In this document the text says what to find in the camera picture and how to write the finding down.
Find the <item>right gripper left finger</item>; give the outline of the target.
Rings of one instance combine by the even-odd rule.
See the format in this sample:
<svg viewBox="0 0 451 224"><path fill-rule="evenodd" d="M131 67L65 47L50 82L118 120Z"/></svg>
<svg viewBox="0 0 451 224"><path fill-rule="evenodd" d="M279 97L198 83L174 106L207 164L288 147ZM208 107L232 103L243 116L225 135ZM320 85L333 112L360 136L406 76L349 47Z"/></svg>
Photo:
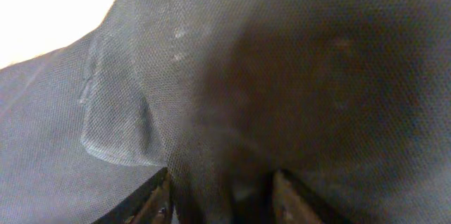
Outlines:
<svg viewBox="0 0 451 224"><path fill-rule="evenodd" d="M170 224L172 220L171 176L164 167L92 224Z"/></svg>

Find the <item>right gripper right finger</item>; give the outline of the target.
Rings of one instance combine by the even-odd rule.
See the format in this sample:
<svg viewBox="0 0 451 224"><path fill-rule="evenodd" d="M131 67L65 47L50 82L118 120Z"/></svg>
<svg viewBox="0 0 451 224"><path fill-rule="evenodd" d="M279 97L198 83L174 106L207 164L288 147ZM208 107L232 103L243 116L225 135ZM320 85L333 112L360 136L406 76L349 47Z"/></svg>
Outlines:
<svg viewBox="0 0 451 224"><path fill-rule="evenodd" d="M271 203L277 224L351 223L285 170L273 175Z"/></svg>

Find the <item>black polo shirt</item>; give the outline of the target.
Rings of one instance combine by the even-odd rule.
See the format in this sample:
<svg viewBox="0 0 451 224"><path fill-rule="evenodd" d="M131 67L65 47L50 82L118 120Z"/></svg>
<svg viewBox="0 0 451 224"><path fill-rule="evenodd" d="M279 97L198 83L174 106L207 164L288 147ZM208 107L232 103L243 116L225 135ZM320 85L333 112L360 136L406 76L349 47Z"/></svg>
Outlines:
<svg viewBox="0 0 451 224"><path fill-rule="evenodd" d="M167 167L180 223L450 222L450 0L115 0L1 70L1 222L92 223Z"/></svg>

